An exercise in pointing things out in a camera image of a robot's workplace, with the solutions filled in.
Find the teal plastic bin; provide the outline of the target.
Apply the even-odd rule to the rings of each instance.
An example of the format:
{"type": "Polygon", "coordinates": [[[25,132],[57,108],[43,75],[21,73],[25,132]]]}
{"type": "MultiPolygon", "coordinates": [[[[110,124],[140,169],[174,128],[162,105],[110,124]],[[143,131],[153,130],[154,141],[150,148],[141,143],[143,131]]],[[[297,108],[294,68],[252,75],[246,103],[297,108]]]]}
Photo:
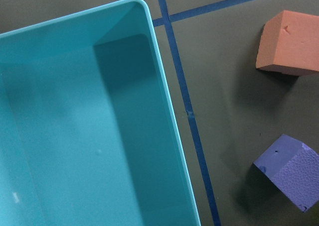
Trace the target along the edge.
{"type": "Polygon", "coordinates": [[[3,226],[198,226],[149,8],[0,36],[3,226]]]}

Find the orange foam block left side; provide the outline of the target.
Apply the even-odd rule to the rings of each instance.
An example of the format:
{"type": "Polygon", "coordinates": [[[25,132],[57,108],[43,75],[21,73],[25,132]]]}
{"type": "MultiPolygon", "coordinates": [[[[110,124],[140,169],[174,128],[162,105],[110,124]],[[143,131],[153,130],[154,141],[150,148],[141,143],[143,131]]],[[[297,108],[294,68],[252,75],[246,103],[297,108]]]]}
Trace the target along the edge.
{"type": "Polygon", "coordinates": [[[292,76],[319,72],[319,17],[284,10],[266,22],[256,69],[292,76]]]}

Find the purple foam block left side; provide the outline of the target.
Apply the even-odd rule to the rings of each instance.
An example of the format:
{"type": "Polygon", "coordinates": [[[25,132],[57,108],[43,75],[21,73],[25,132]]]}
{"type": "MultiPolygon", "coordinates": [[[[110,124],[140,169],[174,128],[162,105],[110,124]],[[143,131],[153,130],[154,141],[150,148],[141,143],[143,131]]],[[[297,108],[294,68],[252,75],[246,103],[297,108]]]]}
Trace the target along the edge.
{"type": "Polygon", "coordinates": [[[319,201],[319,155],[302,141],[283,134],[254,165],[300,211],[319,201]]]}

